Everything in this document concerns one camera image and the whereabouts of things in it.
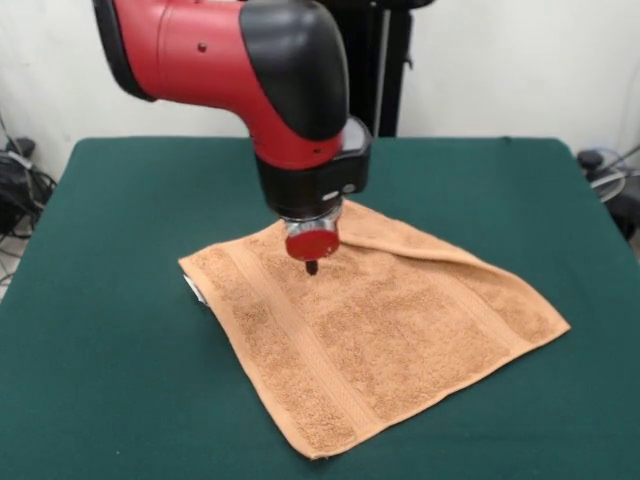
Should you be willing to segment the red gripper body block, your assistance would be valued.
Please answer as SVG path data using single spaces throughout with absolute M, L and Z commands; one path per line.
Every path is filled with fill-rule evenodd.
M 326 258 L 340 245 L 337 224 L 332 220 L 286 222 L 285 232 L 286 251 L 290 257 L 299 261 Z

